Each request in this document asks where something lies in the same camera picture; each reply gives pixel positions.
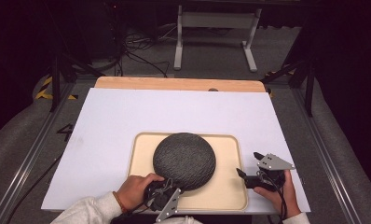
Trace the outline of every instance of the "black curtain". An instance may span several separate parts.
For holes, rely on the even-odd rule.
[[[47,74],[43,33],[22,1],[0,1],[0,129],[33,102],[36,82]]]
[[[324,99],[371,180],[371,2],[312,13],[285,63],[307,58],[318,60]]]

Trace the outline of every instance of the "white sleeve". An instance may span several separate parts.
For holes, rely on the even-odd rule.
[[[300,213],[299,215],[285,219],[283,224],[309,224],[309,220],[305,213]]]
[[[185,217],[171,217],[161,222],[156,222],[154,224],[202,224],[202,223],[197,221],[193,217],[185,216]]]
[[[110,192],[101,198],[88,197],[76,202],[51,223],[110,223],[111,219],[119,215],[121,207],[113,192]]]

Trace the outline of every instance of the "white metal frame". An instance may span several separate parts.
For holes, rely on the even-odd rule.
[[[216,27],[249,29],[249,38],[242,41],[244,54],[251,72],[256,72],[254,57],[250,47],[252,46],[255,30],[261,15],[261,9],[255,13],[209,13],[209,12],[183,12],[182,6],[179,6],[177,17],[177,45],[174,55],[174,70],[182,68],[183,57],[183,27]]]

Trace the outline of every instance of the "table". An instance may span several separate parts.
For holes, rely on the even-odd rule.
[[[174,55],[174,70],[180,70],[183,57],[183,27],[217,27],[217,28],[237,28],[248,29],[249,36],[247,41],[242,41],[244,55],[251,72],[257,71],[254,57],[250,47],[252,46],[255,30],[261,15],[261,9],[255,13],[212,13],[212,12],[183,12],[179,6],[177,17],[177,44]]]
[[[248,174],[258,170],[254,151],[272,152],[294,163],[270,98],[258,81],[101,77],[89,91],[42,209],[63,210],[80,198],[118,188],[126,179],[132,141],[143,131],[231,134],[239,141],[243,168]],[[308,212],[296,170],[293,178],[299,206]],[[248,199],[244,211],[180,214],[274,213],[270,202],[252,190],[248,190]]]

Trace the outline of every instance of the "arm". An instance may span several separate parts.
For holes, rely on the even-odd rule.
[[[299,210],[298,203],[296,201],[295,188],[291,172],[289,170],[284,171],[285,183],[283,186],[283,196],[287,204],[287,217],[283,223],[285,224],[296,224],[296,223],[309,223],[308,218],[305,214]],[[275,210],[280,213],[282,210],[282,198],[278,192],[271,192],[269,190],[256,187],[254,192],[270,200]]]
[[[163,177],[149,174],[146,177],[131,175],[116,192],[101,198],[82,199],[61,213],[52,223],[110,223],[111,219],[136,207],[143,200],[144,189],[152,181]]]

